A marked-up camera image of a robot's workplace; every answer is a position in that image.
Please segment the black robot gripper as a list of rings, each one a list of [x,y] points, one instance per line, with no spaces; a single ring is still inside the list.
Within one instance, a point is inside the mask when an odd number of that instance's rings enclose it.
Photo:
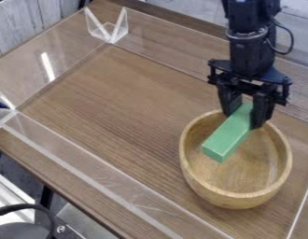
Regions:
[[[275,104],[286,105],[291,79],[274,68],[277,29],[226,31],[229,60],[210,60],[207,82],[217,86],[221,110],[229,117],[241,106],[242,95],[253,96],[250,125],[259,128],[273,116]]]

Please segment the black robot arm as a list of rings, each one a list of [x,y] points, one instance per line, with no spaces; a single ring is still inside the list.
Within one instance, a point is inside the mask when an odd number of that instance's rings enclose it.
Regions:
[[[287,104],[293,80],[274,67],[277,49],[275,20],[279,0],[221,0],[227,19],[229,58],[207,61],[207,82],[218,89],[222,113],[231,115],[242,96],[253,97],[250,127],[257,129],[273,116],[277,105]]]

